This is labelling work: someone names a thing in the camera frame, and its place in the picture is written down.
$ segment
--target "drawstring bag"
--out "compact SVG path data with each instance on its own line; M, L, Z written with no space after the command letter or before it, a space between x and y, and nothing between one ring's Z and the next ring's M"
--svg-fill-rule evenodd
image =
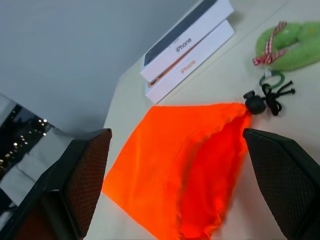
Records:
M226 215L250 122L238 103L153 106L102 192L159 240L208 240Z

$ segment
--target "table surface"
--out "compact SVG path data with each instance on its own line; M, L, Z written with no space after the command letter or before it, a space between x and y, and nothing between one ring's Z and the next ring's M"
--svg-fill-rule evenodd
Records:
M250 90L262 94L258 82L263 67L254 67L255 43L259 35L279 21L319 21L318 0L232 0L235 13L228 20L235 35L206 62L167 95L159 105L207 105L243 102ZM113 138L106 173L126 140L153 105L144 93L141 59L120 78L105 121ZM283 110L254 116L252 128L274 132L296 140L318 163L320 154L319 90L320 63L286 72L295 95L279 99ZM154 237L101 194L86 240L150 240ZM244 160L227 218L213 239L285 239L259 190L250 157Z

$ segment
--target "product box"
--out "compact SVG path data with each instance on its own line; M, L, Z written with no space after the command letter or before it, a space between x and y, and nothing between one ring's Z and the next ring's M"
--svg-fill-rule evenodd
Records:
M143 56L141 75L158 78L233 11L229 0L203 0Z
M227 20L223 21L189 52L178 59L163 76L153 82L145 80L145 95L154 104L158 103L218 50L234 33L229 22Z

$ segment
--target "black cord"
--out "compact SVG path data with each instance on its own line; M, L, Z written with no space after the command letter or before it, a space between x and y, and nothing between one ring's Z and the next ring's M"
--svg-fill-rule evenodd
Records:
M276 93L272 92L272 89L270 88L269 84L262 85L262 91L265 95L265 97L262 97L262 100L266 102L274 116L277 116L279 112L282 110L281 104L276 99L283 95L296 93L296 90L294 88L291 88L291 90L289 91L282 92L282 90L286 89L292 84L294 83L290 81L286 85L282 86Z

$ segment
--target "red gingham ribbon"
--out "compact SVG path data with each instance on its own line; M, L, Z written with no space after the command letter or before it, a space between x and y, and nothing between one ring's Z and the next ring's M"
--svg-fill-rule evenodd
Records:
M279 33L284 27L287 25L286 21L281 21L279 24L275 27L273 30L273 33L271 34L271 37L269 38L269 41L265 44L265 52L263 56L257 56L254 58L253 64L255 66L260 64L272 64L277 58L281 57L283 54L286 53L286 49L281 49L277 51L276 53L272 53L272 45L274 41L274 37L277 33Z

